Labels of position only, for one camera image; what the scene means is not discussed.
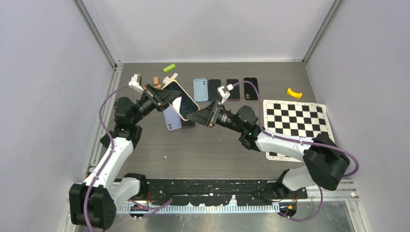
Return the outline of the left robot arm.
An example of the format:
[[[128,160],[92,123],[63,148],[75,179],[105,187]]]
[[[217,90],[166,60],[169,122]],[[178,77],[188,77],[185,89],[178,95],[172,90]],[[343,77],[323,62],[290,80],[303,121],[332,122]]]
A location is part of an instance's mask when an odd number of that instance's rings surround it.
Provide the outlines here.
[[[178,90],[156,89],[150,84],[137,85],[136,89],[142,94],[139,100],[120,97],[115,101],[112,131],[100,121],[105,130],[100,142],[106,147],[106,153],[89,176],[82,183],[74,183],[69,190],[72,224],[86,226],[91,232],[109,229],[120,206],[133,197],[143,200],[147,196],[146,177],[142,174],[127,174],[117,185],[114,181],[140,141],[143,129],[138,123],[153,110],[164,111],[180,96]]]

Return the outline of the black phone with dark frame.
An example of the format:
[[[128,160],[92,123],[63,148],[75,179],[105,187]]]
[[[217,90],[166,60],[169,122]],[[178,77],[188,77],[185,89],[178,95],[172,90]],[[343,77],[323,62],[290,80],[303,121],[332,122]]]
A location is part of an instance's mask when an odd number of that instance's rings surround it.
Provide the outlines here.
[[[220,79],[209,79],[208,80],[208,101],[212,102],[217,99],[220,100],[221,97],[218,93],[218,88],[221,86]]]

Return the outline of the purple phone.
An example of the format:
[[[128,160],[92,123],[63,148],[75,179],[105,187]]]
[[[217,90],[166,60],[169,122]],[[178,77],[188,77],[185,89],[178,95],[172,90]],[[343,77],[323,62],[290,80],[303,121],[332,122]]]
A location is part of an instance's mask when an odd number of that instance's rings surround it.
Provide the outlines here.
[[[226,84],[227,85],[233,85],[238,83],[238,79],[227,79]],[[239,101],[240,100],[240,89],[239,86],[235,86],[231,91],[230,91],[230,96],[228,97],[229,101]]]

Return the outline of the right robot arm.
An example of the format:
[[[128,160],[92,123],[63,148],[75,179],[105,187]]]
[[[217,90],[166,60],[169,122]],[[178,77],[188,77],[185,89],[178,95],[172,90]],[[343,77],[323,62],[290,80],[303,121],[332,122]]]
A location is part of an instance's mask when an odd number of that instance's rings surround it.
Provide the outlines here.
[[[238,140],[248,150],[279,153],[302,161],[303,167],[283,171],[276,181],[276,192],[285,199],[300,188],[314,185],[336,190],[350,165],[345,152],[329,136],[320,133],[315,138],[303,138],[265,130],[258,125],[254,110],[246,105],[234,114],[214,100],[186,117],[209,128],[220,125],[240,133]]]

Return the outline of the black phone from lilac case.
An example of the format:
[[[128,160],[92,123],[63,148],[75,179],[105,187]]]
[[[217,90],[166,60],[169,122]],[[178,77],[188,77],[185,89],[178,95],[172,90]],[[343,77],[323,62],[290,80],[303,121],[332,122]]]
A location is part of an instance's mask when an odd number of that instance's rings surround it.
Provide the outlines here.
[[[181,127],[182,128],[191,128],[191,127],[195,126],[195,123],[193,121],[190,121],[190,120],[185,121],[185,120],[181,119],[180,122],[181,122]]]

